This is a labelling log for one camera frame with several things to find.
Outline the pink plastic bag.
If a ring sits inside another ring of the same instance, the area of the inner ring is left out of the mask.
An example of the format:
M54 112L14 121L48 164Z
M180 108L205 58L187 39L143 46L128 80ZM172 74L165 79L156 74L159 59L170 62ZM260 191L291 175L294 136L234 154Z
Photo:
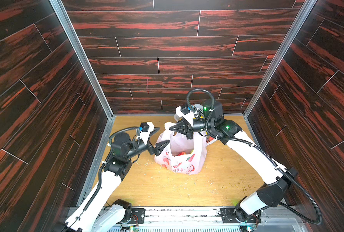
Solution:
M154 161L175 173L198 174L207 156L206 137L194 132L193 139L188 140L185 135L169 130L169 127L174 125L172 122L165 123L165 130L158 137L157 143L167 140L170 142L160 155L154 156Z

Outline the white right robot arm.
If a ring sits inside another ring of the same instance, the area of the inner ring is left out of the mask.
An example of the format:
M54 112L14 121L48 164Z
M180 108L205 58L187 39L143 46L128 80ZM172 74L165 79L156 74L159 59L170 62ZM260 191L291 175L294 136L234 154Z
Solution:
M215 140L237 152L261 176L264 185L235 207L235 218L240 223L259 218L260 211L282 205L282 199L292 186L296 170L286 169L258 147L234 121L224 118L222 104L207 100L202 107L184 104L176 108L180 120L170 130L191 139L195 132L206 132Z

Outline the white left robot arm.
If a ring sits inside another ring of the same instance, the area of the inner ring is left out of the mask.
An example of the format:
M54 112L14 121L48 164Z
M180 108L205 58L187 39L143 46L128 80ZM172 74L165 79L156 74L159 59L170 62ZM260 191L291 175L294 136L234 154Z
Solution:
M152 145L150 137L159 131L151 122L128 127L113 133L108 140L111 148L98 171L98 182L76 211L64 223L57 223L53 232L107 232L120 222L131 220L131 203L118 199L103 215L100 212L129 172L133 157L148 151L160 155L169 140Z

